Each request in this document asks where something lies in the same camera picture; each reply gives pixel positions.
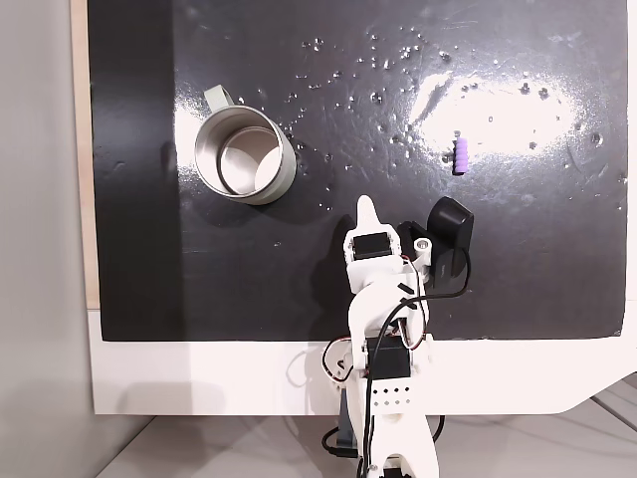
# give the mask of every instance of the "water droplet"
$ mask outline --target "water droplet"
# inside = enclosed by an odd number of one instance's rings
[[[372,93],[369,96],[369,99],[372,103],[376,103],[377,105],[380,105],[382,103],[382,95],[379,92]]]
[[[602,136],[601,133],[596,131],[590,136],[590,142],[595,144],[595,147],[599,147],[604,142],[604,136]]]

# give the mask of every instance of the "mug handle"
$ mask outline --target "mug handle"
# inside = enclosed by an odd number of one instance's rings
[[[226,89],[221,85],[217,85],[216,87],[204,92],[203,96],[206,97],[206,102],[208,102],[208,106],[212,113],[215,113],[217,110],[224,107],[234,105],[232,98],[230,98]]]

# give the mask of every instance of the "stainless steel mug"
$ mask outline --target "stainless steel mug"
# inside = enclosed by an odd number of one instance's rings
[[[212,115],[195,140],[195,165],[203,182],[237,202],[279,199],[297,172],[294,149],[283,132],[254,108],[234,105],[221,86],[204,95]]]

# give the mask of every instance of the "gray wall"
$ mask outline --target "gray wall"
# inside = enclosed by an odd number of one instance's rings
[[[0,3],[0,476],[94,477],[148,421],[92,412],[68,0]]]

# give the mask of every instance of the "white frame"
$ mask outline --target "white frame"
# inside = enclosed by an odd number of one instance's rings
[[[637,21],[628,2],[629,79]],[[87,104],[86,0],[73,0],[74,73],[93,393],[97,414],[337,414],[320,368],[324,343],[109,343],[102,340]],[[629,112],[635,92],[629,89]],[[637,129],[628,125],[628,136]],[[633,151],[629,148],[628,162]],[[635,193],[628,191],[626,309],[621,337],[573,341],[437,342],[426,414],[528,414],[568,410],[637,370]]]

